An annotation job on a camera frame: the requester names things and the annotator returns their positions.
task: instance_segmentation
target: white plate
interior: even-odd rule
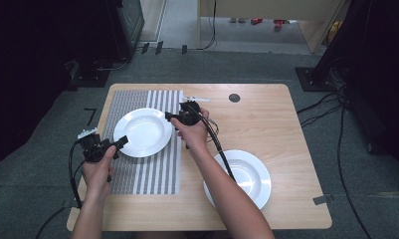
[[[262,209],[271,194],[271,178],[267,168],[257,157],[246,151],[227,150],[224,151],[224,154],[237,184],[249,195],[257,207]],[[221,155],[216,155],[215,159],[227,171]],[[205,182],[204,188],[209,201],[215,206]]]
[[[170,140],[173,131],[165,114],[156,109],[132,111],[119,120],[114,129],[114,141],[127,136],[128,143],[120,150],[132,157],[145,157],[157,153]]]

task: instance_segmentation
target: forearm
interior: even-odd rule
[[[104,202],[85,201],[73,229],[72,239],[101,238]]]
[[[199,147],[190,150],[231,235],[234,238],[274,238],[262,212],[227,175],[208,149]]]

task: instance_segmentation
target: gray and white striped mat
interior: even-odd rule
[[[182,91],[116,91],[101,138],[113,141],[118,121],[131,111],[153,108],[178,114]],[[121,152],[112,162],[111,194],[178,194],[180,188],[181,139],[174,130],[168,144],[148,157]]]

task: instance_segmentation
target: person's left hand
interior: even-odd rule
[[[84,179],[88,187],[85,202],[105,202],[110,191],[110,185],[107,179],[109,175],[112,175],[111,162],[115,151],[116,148],[112,145],[108,148],[101,161],[85,162],[83,164]]]

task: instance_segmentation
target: hand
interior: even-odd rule
[[[110,191],[109,182],[106,180],[109,175],[112,175],[111,162],[115,151],[116,148],[112,145],[108,148],[101,161],[84,163],[84,179],[88,187],[85,202],[105,202]]]
[[[209,112],[203,108],[200,109],[200,113],[205,119],[209,117]],[[186,141],[190,149],[206,148],[208,130],[201,120],[191,126],[184,125],[176,118],[172,118],[171,123],[179,130],[178,135]]]

